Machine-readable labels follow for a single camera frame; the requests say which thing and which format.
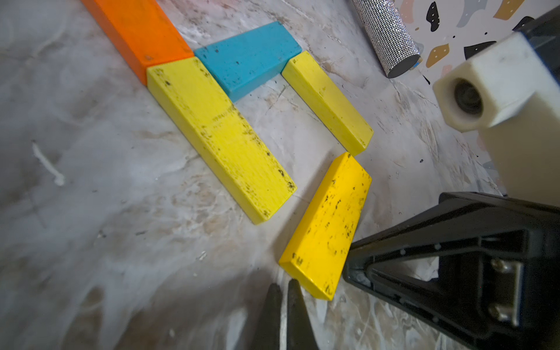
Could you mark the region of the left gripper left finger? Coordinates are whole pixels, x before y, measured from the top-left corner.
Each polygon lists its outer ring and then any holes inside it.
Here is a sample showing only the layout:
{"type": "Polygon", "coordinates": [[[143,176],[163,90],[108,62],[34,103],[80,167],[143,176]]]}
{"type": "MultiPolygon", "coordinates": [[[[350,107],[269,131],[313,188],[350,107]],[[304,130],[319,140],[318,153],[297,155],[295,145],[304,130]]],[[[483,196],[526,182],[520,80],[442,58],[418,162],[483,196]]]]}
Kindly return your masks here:
{"type": "Polygon", "coordinates": [[[279,350],[282,299],[281,287],[276,283],[271,284],[258,319],[251,349],[279,350]]]}

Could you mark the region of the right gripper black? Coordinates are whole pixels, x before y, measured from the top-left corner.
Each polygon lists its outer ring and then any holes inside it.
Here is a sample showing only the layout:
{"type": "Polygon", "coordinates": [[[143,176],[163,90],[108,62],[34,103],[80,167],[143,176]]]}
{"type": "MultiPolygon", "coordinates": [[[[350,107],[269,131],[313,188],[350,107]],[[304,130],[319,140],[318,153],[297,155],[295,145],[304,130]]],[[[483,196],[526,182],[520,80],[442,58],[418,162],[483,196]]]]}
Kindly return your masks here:
{"type": "Polygon", "coordinates": [[[442,306],[438,325],[472,349],[554,348],[559,209],[471,192],[439,204],[443,217],[430,209],[353,243],[344,281],[412,315],[442,306]]]}

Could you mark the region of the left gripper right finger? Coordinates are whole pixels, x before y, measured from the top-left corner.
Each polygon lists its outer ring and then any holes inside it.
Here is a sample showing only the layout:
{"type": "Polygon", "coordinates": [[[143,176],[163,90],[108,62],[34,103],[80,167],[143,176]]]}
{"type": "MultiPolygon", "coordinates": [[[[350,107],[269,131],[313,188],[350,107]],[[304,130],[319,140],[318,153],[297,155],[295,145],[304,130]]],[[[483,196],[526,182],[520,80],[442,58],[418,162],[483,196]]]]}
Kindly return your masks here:
{"type": "Polygon", "coordinates": [[[287,292],[287,349],[319,350],[300,283],[290,280],[287,292]]]}

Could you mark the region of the yellow block front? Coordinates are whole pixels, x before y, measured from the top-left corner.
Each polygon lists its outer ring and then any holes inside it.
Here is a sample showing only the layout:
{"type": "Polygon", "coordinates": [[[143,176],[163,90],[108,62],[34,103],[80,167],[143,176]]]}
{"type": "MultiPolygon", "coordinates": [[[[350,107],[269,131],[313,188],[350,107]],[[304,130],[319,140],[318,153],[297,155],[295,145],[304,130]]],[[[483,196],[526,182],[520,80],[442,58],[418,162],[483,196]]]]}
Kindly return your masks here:
{"type": "Polygon", "coordinates": [[[279,259],[316,299],[334,299],[371,182],[350,153],[337,157],[279,259]]]}

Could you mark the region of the yellow block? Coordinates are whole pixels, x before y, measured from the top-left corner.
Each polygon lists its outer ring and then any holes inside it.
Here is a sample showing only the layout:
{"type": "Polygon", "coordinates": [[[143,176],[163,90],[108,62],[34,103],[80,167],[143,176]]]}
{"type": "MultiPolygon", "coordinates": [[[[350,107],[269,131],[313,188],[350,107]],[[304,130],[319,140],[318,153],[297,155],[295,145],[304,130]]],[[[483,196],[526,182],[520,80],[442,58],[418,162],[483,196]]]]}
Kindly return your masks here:
{"type": "Polygon", "coordinates": [[[347,152],[368,148],[373,129],[309,52],[291,58],[281,75],[347,152]]]}
{"type": "Polygon", "coordinates": [[[279,259],[316,299],[334,299],[371,182],[350,153],[337,157],[279,259]]]}

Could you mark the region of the yellow-green block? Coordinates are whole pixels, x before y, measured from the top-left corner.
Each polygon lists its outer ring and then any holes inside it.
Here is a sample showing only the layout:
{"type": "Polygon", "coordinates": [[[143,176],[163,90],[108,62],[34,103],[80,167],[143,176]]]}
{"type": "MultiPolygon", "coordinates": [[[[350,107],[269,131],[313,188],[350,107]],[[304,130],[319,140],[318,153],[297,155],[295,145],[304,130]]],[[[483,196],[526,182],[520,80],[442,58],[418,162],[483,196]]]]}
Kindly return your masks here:
{"type": "Polygon", "coordinates": [[[254,224],[295,193],[290,175],[198,58],[148,68],[147,87],[254,224]]]}

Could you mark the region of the teal block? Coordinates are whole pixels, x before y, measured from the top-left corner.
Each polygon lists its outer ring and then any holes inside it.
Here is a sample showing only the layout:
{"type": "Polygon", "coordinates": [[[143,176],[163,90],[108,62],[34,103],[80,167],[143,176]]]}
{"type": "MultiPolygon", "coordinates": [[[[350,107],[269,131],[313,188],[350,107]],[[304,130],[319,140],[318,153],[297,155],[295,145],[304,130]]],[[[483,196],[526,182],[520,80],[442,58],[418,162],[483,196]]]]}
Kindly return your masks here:
{"type": "Polygon", "coordinates": [[[198,48],[194,54],[232,102],[281,74],[301,46],[280,22],[198,48]]]}

